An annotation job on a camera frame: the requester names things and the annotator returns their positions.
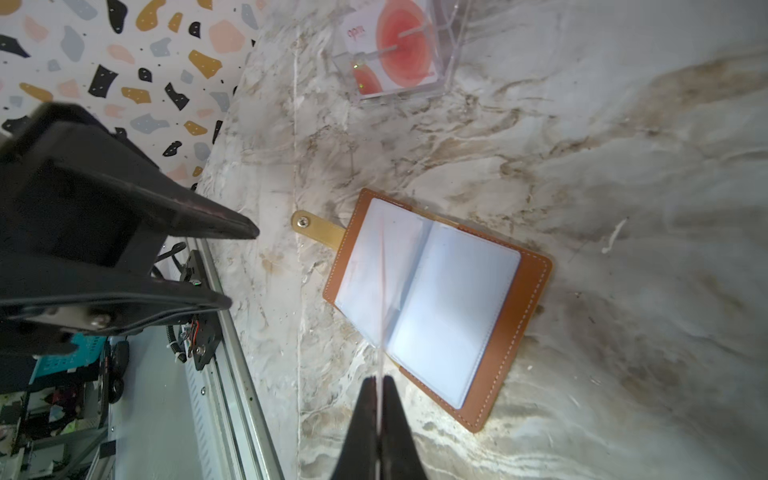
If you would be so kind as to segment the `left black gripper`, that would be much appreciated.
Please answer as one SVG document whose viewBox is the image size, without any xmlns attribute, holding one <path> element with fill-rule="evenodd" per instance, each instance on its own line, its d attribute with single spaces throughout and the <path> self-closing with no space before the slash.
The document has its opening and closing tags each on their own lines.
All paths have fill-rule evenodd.
<svg viewBox="0 0 768 480">
<path fill-rule="evenodd" d="M 44 103 L 1 124 L 1 387 L 35 355 L 71 354 L 76 333 L 133 334 L 232 300 L 150 277 L 167 235 L 259 236 L 246 216 L 163 174 L 83 107 Z"/>
</svg>

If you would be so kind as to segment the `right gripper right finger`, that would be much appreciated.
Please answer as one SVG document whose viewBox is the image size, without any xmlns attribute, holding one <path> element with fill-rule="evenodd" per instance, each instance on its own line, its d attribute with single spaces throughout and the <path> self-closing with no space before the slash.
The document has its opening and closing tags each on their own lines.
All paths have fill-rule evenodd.
<svg viewBox="0 0 768 480">
<path fill-rule="evenodd" d="M 379 393 L 379 478 L 427 480 L 394 379 L 383 377 Z"/>
</svg>

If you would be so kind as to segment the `brown leather card holder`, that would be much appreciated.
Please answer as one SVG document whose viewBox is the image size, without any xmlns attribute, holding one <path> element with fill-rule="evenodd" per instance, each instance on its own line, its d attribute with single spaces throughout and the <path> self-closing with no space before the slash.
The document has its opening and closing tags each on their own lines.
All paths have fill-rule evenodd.
<svg viewBox="0 0 768 480">
<path fill-rule="evenodd" d="M 360 193 L 346 227 L 296 211 L 293 230 L 335 254 L 324 300 L 375 347 L 382 220 L 388 307 L 384 355 L 466 430 L 479 432 L 553 263 L 371 189 Z"/>
</svg>

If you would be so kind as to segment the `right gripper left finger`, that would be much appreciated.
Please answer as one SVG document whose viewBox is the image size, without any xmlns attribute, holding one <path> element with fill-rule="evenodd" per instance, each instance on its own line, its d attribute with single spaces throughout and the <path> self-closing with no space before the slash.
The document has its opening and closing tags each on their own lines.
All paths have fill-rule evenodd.
<svg viewBox="0 0 768 480">
<path fill-rule="evenodd" d="M 332 480 L 374 480 L 379 475 L 377 382 L 366 378 L 360 388 Z"/>
</svg>

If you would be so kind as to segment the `white red credit card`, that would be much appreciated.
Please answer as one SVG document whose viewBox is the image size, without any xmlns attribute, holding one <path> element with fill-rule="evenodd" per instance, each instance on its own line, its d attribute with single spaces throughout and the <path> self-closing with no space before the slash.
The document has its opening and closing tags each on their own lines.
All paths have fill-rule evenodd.
<svg viewBox="0 0 768 480">
<path fill-rule="evenodd" d="M 373 98 L 439 80 L 428 1 L 373 1 L 346 14 L 339 33 L 354 89 Z"/>
<path fill-rule="evenodd" d="M 376 413 L 375 413 L 375 477 L 374 479 L 381 479 L 381 461 L 380 461 L 380 436 L 382 432 L 382 416 L 383 416 L 383 377 L 384 377 L 384 343 L 385 343 L 385 331 L 386 331 L 386 315 L 387 315 L 387 277 L 386 277 L 386 231 L 385 223 L 382 220 L 380 222 L 380 316 L 379 316 L 379 344 L 377 347 L 377 369 L 376 369 Z"/>
</svg>

